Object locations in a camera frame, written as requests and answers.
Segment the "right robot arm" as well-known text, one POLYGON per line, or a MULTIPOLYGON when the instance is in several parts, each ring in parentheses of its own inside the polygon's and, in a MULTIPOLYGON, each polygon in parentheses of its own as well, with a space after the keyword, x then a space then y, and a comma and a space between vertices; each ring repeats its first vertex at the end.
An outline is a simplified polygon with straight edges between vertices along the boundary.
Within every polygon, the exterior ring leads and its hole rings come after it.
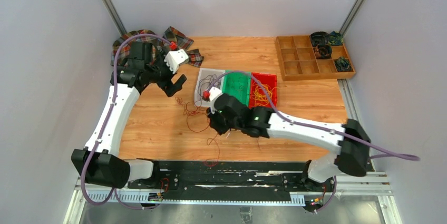
POLYGON ((228 94, 212 94, 209 101, 210 127, 219 135, 239 130, 252 138, 291 139, 329 151, 306 163, 301 182, 309 191, 339 174, 366 176, 370 139, 356 120, 340 124, 301 119, 263 106, 249 108, 228 94))

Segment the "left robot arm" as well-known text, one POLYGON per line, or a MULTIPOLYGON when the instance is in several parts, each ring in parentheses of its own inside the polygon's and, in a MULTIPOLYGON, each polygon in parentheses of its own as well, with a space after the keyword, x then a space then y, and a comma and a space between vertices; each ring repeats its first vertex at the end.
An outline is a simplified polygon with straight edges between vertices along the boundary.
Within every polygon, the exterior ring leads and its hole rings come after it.
POLYGON ((141 179, 149 189, 160 185, 162 176, 156 161, 118 158, 125 125, 146 87, 156 84, 171 97, 182 89, 187 79, 181 75, 176 82, 172 81, 179 67, 189 60, 183 49, 154 52, 153 48, 151 43, 132 42, 130 54, 112 73, 100 120, 85 147, 75 149, 71 155, 72 163, 85 183, 123 188, 128 182, 141 179))

